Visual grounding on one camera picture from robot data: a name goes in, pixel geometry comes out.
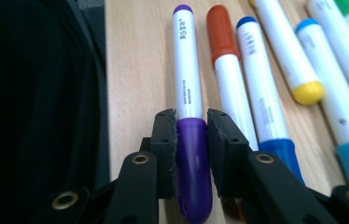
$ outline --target wooden table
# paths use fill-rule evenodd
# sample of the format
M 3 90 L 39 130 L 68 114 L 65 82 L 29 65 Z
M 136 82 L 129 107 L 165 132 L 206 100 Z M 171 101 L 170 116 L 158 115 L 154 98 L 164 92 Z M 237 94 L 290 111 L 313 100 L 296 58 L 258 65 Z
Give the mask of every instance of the wooden table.
M 305 0 L 280 0 L 293 27 L 308 18 Z M 107 87 L 111 179 L 118 177 L 123 159 L 138 151 L 143 137 L 151 136 L 155 115 L 175 108 L 175 68 L 172 15 L 180 4 L 194 12 L 204 111 L 221 109 L 216 73 L 206 32 L 206 13 L 214 5 L 227 7 L 233 26 L 244 16 L 256 16 L 246 0 L 106 0 Z M 265 39 L 286 125 L 296 145 L 306 186 L 329 195 L 344 183 L 335 156 L 335 141 L 320 105 L 300 105 L 286 82 Z M 214 192 L 207 223 L 241 223 L 222 206 Z M 175 199 L 160 200 L 160 223 L 183 223 Z

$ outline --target orange marker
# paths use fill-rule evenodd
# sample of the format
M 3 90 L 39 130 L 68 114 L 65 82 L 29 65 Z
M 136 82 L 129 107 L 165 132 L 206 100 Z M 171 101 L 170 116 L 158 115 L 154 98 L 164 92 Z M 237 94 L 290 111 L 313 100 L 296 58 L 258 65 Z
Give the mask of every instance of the orange marker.
M 210 8 L 206 23 L 221 109 L 230 115 L 249 141 L 250 147 L 258 150 L 256 132 L 239 65 L 240 53 L 236 46 L 234 26 L 231 25 L 228 10 L 221 5 Z

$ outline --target purple marker cap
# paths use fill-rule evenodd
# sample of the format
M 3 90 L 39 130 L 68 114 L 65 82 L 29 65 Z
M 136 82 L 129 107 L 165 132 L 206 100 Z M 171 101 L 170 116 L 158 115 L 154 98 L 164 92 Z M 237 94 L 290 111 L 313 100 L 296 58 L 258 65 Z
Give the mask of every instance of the purple marker cap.
M 204 223 L 212 211 L 213 195 L 203 119 L 177 122 L 176 189 L 179 210 L 187 223 Z
M 193 13 L 191 7 L 189 7 L 189 6 L 187 6 L 187 5 L 180 5 L 180 6 L 178 6 L 178 7 L 176 7 L 176 8 L 174 9 L 174 14 L 175 14 L 177 11 L 180 11 L 180 10 L 188 10 L 188 11 L 190 11 L 191 13 Z

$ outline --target purple marker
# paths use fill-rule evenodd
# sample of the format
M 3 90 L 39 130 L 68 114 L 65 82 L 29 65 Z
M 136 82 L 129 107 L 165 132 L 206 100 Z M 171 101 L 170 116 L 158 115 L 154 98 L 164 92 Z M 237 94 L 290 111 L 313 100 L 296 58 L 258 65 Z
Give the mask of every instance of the purple marker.
M 203 120 L 201 84 L 192 9 L 174 10 L 174 70 L 178 113 L 176 194 L 188 223 L 204 223 L 212 211 L 212 184 Z

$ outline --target black fabric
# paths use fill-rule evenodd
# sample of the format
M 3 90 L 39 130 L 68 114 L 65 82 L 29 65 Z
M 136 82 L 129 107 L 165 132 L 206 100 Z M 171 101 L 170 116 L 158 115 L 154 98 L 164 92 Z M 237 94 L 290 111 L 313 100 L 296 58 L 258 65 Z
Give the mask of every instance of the black fabric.
M 64 0 L 0 0 L 0 223 L 53 191 L 93 189 L 96 58 Z
M 96 49 L 98 66 L 102 66 L 99 78 L 99 99 L 101 104 L 101 128 L 99 135 L 99 152 L 96 166 L 95 189 L 104 187 L 110 180 L 109 151 L 108 151 L 108 113 L 107 113 L 107 86 L 105 76 L 105 6 L 89 7 L 81 10 L 86 26 L 91 34 L 91 42 Z

